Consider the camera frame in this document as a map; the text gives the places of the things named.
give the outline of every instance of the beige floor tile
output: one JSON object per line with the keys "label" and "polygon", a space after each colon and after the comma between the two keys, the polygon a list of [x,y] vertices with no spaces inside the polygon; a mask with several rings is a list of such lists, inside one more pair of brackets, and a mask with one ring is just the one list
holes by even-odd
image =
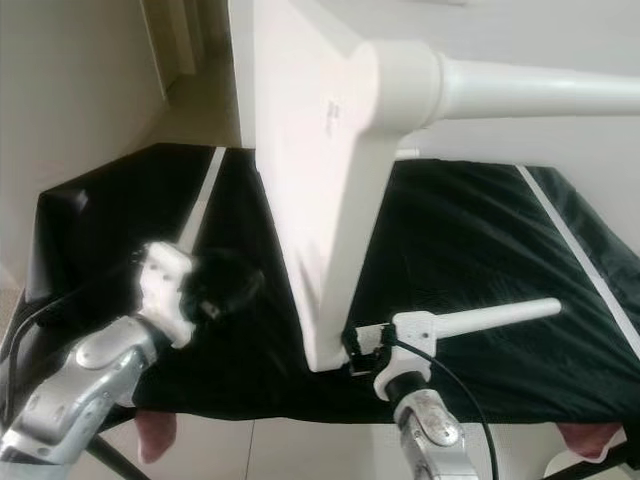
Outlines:
{"label": "beige floor tile", "polygon": [[[137,434],[127,422],[104,438],[151,480],[244,480],[251,442],[252,422],[225,422],[191,415],[178,418],[178,440],[152,465],[137,461]],[[84,453],[69,480],[120,480],[112,471]]]}
{"label": "beige floor tile", "polygon": [[[464,425],[467,452],[481,480],[490,463],[482,428]],[[552,424],[492,427],[500,478],[537,480],[564,447]],[[412,480],[393,425],[256,422],[248,480]]]}

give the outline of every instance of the floor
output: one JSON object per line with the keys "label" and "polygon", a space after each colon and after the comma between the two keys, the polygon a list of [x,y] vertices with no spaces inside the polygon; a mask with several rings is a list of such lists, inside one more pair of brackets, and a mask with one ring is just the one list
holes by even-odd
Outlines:
{"label": "floor", "polygon": [[139,148],[157,142],[240,146],[231,47],[222,45],[197,75],[181,75],[167,91],[168,110]]}
{"label": "floor", "polygon": [[[170,108],[140,147],[156,142],[237,146],[240,144],[233,69],[228,50],[196,76],[179,78],[168,91]],[[0,295],[0,333],[16,300]],[[480,478],[489,479],[487,447],[478,425],[465,425],[469,455]],[[501,478],[541,478],[563,449],[553,425],[493,426]],[[131,422],[104,434],[137,463]],[[412,475],[394,426],[325,425],[287,419],[226,422],[179,416],[176,445],[153,465],[141,466],[153,480],[404,480]],[[84,454],[71,480],[118,477]]]}

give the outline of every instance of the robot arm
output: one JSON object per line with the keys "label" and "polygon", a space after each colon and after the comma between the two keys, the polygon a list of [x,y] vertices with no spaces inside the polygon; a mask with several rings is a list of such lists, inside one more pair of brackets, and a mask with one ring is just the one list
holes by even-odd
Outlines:
{"label": "robot arm", "polygon": [[[414,478],[478,480],[466,454],[461,425],[440,395],[428,388],[430,362],[402,345],[435,357],[438,338],[543,318],[560,309],[558,300],[544,299],[449,315],[407,312],[394,316],[391,325],[385,327],[390,330],[385,337],[394,339],[389,342],[389,362],[375,378],[374,388],[378,397],[394,408],[401,445]],[[379,346],[381,338],[380,326],[358,329],[363,352]]]}
{"label": "robot arm", "polygon": [[0,443],[1,478],[62,479],[115,404],[132,406],[142,373],[162,350],[189,343],[195,326],[179,309],[190,257],[152,243],[143,264],[142,308],[78,341],[41,383]]}

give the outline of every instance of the white plastic part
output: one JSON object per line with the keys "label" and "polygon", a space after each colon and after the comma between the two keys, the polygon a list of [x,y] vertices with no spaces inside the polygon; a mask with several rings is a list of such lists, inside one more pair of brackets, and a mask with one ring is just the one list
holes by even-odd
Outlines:
{"label": "white plastic part", "polygon": [[188,255],[168,243],[154,242],[149,246],[140,275],[139,313],[162,330],[174,348],[187,345],[195,329],[180,310],[182,283],[192,270]]}
{"label": "white plastic part", "polygon": [[255,29],[257,165],[313,371],[348,360],[342,332],[404,136],[439,119],[640,115],[640,79],[361,41],[320,2],[255,2]]}
{"label": "white plastic part", "polygon": [[356,328],[358,345],[362,355],[371,355],[382,344],[384,325],[367,325]]}
{"label": "white plastic part", "polygon": [[555,298],[480,308],[438,315],[434,321],[435,330],[438,338],[455,337],[465,333],[557,315],[561,310],[562,305]]}
{"label": "white plastic part", "polygon": [[441,58],[433,120],[640,114],[638,78]]}
{"label": "white plastic part", "polygon": [[[395,315],[392,323],[396,326],[396,336],[399,340],[433,357],[436,354],[436,319],[437,317],[429,312],[408,312]],[[373,382],[378,397],[389,401],[387,385],[397,376],[408,372],[420,372],[428,382],[431,379],[431,363],[404,348],[392,347],[389,363]]]}
{"label": "white plastic part", "polygon": [[[393,317],[392,323],[396,327],[398,340],[434,357],[436,342],[440,338],[541,319],[557,315],[561,310],[562,305],[558,300],[545,298],[445,315],[433,315],[429,312],[399,313]],[[373,382],[378,397],[388,401],[387,384],[407,372],[420,372],[428,382],[431,378],[431,363],[404,348],[391,347],[389,363]]]}

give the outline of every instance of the pink object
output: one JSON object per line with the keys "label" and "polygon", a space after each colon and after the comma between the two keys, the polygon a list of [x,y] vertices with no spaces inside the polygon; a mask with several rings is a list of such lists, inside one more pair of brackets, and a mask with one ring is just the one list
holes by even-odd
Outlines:
{"label": "pink object", "polygon": [[178,425],[175,413],[139,410],[135,423],[141,463],[158,461],[176,441]]}
{"label": "pink object", "polygon": [[619,423],[581,425],[577,423],[558,423],[567,447],[588,462],[599,463],[605,459],[611,441],[618,430]]}

